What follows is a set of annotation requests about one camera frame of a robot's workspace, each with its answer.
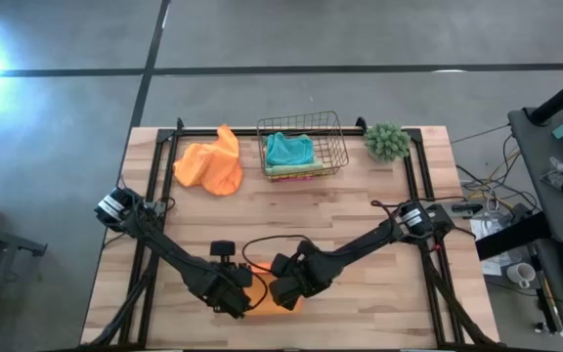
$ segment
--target white mug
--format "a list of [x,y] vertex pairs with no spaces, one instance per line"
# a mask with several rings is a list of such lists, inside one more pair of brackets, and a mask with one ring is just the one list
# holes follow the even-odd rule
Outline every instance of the white mug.
[[527,263],[514,264],[507,268],[507,277],[521,288],[529,288],[529,282],[536,278],[536,270]]

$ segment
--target orange towel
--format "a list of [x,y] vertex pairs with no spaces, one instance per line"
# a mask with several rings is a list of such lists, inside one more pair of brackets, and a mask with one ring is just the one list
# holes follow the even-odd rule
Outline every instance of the orange towel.
[[198,186],[216,196],[234,193],[242,180],[238,162],[238,138],[227,125],[216,130],[219,139],[212,144],[191,144],[175,161],[173,171],[182,186]]

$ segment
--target desk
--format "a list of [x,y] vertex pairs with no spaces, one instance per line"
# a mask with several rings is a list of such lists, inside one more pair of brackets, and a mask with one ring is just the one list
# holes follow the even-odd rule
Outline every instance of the desk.
[[545,127],[532,124],[522,111],[512,111],[508,118],[552,237],[535,241],[535,248],[551,292],[558,299],[556,305],[563,324],[563,258],[558,253],[561,250],[558,242],[563,242],[563,194],[540,181],[540,176],[548,170],[551,156],[563,160],[563,140],[551,136],[551,131],[563,122],[563,111]]
[[[461,196],[447,129],[421,129],[436,197]],[[127,186],[140,194],[147,186],[156,132],[156,128],[135,128],[128,142],[122,173]],[[213,140],[181,137],[177,156],[181,157],[189,143]],[[375,163],[368,157],[361,137],[345,137],[350,162],[336,175],[280,183],[271,183],[262,175],[257,139],[239,140],[244,177],[234,195],[218,198],[202,188],[185,189],[177,182],[172,184],[171,197],[176,206],[167,217],[165,233],[193,255],[209,258],[209,244],[215,240],[235,241],[241,248],[252,239],[291,234],[306,235],[320,248],[331,250],[384,219],[382,211],[369,205],[371,199],[398,202],[409,198],[404,164]],[[412,160],[417,168],[415,157]],[[418,187],[421,189],[422,184],[418,183]],[[107,240],[113,236],[108,232]],[[260,242],[248,251],[255,261],[270,261],[277,252],[293,252],[296,246],[297,241],[279,240]],[[97,336],[122,303],[134,247],[133,240],[123,238],[104,250],[82,342]],[[446,247],[458,299],[484,333],[498,339],[473,240],[453,231],[446,237]],[[444,303],[442,312],[450,336]],[[148,348],[434,346],[415,246],[388,245],[354,263],[329,289],[306,299],[299,314],[247,316],[243,320],[213,313],[188,293],[177,271],[160,262]]]

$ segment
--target succulent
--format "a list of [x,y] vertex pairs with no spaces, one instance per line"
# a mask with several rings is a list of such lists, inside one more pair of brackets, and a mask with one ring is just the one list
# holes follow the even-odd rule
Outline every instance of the succulent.
[[390,162],[410,155],[410,135],[393,122],[377,123],[367,131],[365,145],[379,160]]

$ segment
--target butcher block tabletop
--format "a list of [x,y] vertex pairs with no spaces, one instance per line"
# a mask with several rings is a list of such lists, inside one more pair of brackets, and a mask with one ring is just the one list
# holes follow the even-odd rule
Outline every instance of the butcher block tabletop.
[[[436,198],[461,196],[447,128],[416,128],[422,132]],[[122,180],[140,195],[147,189],[157,129],[134,128],[128,142]],[[335,175],[275,183],[270,182],[260,168],[257,137],[238,139],[243,179],[235,194],[216,197],[201,187],[186,189],[175,180],[172,183],[170,195],[176,204],[167,214],[165,234],[192,255],[212,259],[210,242],[229,240],[236,242],[238,255],[233,260],[243,262],[239,250],[246,242],[271,235],[305,235],[321,249],[334,250],[386,218],[383,210],[370,206],[372,199],[397,203],[410,198],[403,161],[389,164],[373,161],[363,137],[345,137],[349,164]],[[180,137],[177,158],[190,143],[214,140],[213,137]],[[168,148],[163,151],[156,195],[161,192],[168,158]],[[419,194],[424,195],[413,147],[411,155]],[[467,222],[458,225],[468,227]],[[117,235],[108,231],[106,241]],[[474,240],[462,232],[452,231],[445,242],[457,299],[482,331],[498,340]],[[258,242],[248,248],[247,255],[255,262],[270,262],[278,252],[293,253],[297,244],[298,240]],[[136,241],[125,236],[104,249],[82,342],[95,338],[123,302],[135,246]],[[138,332],[142,301],[139,300],[134,313],[131,339],[135,339]],[[444,302],[441,302],[441,311],[447,338],[453,341]],[[296,314],[247,316],[239,320],[212,312],[188,292],[180,274],[160,260],[148,348],[435,346],[420,257],[413,245],[386,245],[348,266],[330,288],[305,299]]]

